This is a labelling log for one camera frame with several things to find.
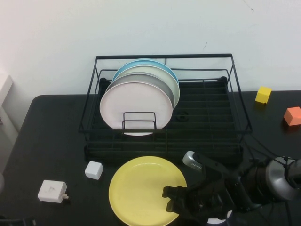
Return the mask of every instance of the orange cube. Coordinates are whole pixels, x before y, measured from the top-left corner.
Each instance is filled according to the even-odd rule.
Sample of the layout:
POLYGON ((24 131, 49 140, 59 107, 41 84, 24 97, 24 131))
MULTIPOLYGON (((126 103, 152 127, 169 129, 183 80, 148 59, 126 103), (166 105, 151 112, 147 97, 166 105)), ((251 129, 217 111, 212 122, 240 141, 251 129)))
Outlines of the orange cube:
POLYGON ((284 119, 289 126, 301 125, 301 108, 288 108, 284 114, 284 119))

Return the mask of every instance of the plate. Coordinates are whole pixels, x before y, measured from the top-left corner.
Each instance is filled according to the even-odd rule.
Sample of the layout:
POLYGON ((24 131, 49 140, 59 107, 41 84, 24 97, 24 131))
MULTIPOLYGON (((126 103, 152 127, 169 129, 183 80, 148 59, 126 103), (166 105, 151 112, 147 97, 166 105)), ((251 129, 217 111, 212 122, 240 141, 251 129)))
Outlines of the plate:
POLYGON ((136 81, 145 82, 145 83, 154 85, 158 89, 165 92, 165 94, 170 99, 170 101, 173 105, 173 108, 174 108, 174 94, 173 94, 172 90, 164 81, 162 81, 160 78, 158 78, 157 76, 155 76, 151 73, 133 72, 133 73, 126 73, 121 77, 118 76, 118 78, 108 86, 106 91, 108 91, 112 87, 116 86, 117 84, 124 83, 124 82, 136 82, 136 81))
POLYGON ((173 95, 174 95, 174 106, 176 106, 179 102, 180 99, 180 88, 179 88, 179 83, 178 81, 173 77, 170 76, 170 73, 167 71, 158 68, 153 65, 136 65, 129 67, 125 69, 124 71, 120 72, 116 79, 122 78, 128 73, 134 73, 134 72, 145 72, 145 73, 150 73, 153 76, 161 79, 166 85, 169 86, 169 88, 172 90, 173 95))
POLYGON ((160 62, 158 62, 156 60, 152 60, 152 59, 138 59, 138 60, 135 60, 135 61, 132 61, 130 63, 127 63, 127 64, 123 65, 121 68, 119 68, 116 71, 116 73, 115 73, 112 81, 114 81, 118 77, 118 75, 120 73, 122 73, 124 70, 126 70, 128 68, 131 68, 133 66, 139 66, 139 65, 152 65, 152 66, 156 66, 158 68, 161 68, 161 69, 167 71, 177 81, 177 83, 179 84, 177 76, 175 75, 175 73, 169 67, 167 67, 163 63, 160 63, 160 62))
POLYGON ((115 215, 130 226, 165 226, 178 217, 166 212, 165 186, 186 187, 181 171, 171 162, 154 156, 128 161, 110 183, 109 201, 115 215))
MULTIPOLYGON (((115 80, 105 92, 99 108, 103 120, 111 128, 122 129, 124 122, 125 129, 154 129, 156 116, 157 128, 161 129, 170 121, 173 112, 170 98, 159 87, 145 80, 145 77, 148 80, 157 78, 148 75, 143 77, 130 78, 129 75, 120 78, 126 81, 115 80)), ((151 132, 125 134, 144 136, 151 132)))

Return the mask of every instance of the gray plate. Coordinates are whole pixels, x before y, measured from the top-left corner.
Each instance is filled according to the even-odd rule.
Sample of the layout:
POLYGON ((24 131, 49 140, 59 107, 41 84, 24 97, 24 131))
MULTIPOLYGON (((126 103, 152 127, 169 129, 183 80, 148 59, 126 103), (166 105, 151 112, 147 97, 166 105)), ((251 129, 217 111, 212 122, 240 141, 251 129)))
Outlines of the gray plate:
POLYGON ((174 94, 171 91, 170 87, 166 85, 161 79, 158 79, 154 75, 146 72, 134 72, 134 73, 128 73, 124 75, 121 78, 117 78, 114 82, 112 82, 106 92, 111 89, 112 87, 125 83, 125 82, 143 82, 143 83, 148 83, 151 84, 158 89, 162 90, 170 99, 170 102, 172 103, 172 106, 174 108, 174 94))

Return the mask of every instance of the blue plate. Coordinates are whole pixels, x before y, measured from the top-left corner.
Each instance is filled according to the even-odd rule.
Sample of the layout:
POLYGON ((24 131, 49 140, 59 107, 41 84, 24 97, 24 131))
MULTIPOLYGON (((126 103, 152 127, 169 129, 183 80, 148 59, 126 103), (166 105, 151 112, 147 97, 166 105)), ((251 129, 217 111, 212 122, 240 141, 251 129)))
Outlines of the blue plate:
POLYGON ((127 64, 123 65, 121 68, 118 69, 118 71, 116 71, 112 81, 117 79, 118 75, 120 75, 123 71, 125 71, 125 70, 127 70, 131 67, 141 66, 141 65, 149 65, 149 66, 154 66, 154 67, 161 68, 161 69, 165 70, 166 72, 168 72, 171 76, 173 76, 174 79, 179 84, 179 81, 178 81, 175 73, 169 67, 167 67, 163 63, 160 63, 160 62, 152 60, 152 59, 139 59, 139 60, 135 60, 133 62, 130 62, 130 63, 127 63, 127 64))

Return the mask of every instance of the black table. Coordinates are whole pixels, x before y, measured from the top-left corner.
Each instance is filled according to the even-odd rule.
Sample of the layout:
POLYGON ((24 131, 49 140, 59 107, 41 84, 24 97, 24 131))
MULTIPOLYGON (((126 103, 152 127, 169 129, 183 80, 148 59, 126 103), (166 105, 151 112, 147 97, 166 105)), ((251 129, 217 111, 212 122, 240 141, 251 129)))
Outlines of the black table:
MULTIPOLYGON (((301 105, 301 91, 272 92, 263 109, 254 104, 255 96, 255 92, 243 93, 253 134, 275 153, 301 158, 300 131, 290 132, 282 126, 286 108, 301 105)), ((84 174, 85 140, 78 133, 78 126, 85 98, 85 95, 51 95, 33 100, 4 171, 6 184, 0 194, 0 215, 34 216, 38 225, 122 225, 108 199, 109 184, 118 167, 104 165, 98 181, 84 174), (70 201, 61 204, 39 201, 37 194, 44 179, 65 181, 70 201)), ((256 146, 250 137, 246 139, 256 146)), ((193 170, 180 169, 188 184, 199 180, 193 170)), ((291 201, 289 206, 293 225, 299 225, 301 201, 291 201)), ((237 214, 233 225, 268 225, 260 213, 267 216, 270 209, 268 205, 258 211, 237 214)), ((283 203, 275 204, 269 223, 288 225, 283 203)), ((173 225, 190 224, 178 220, 173 225)))

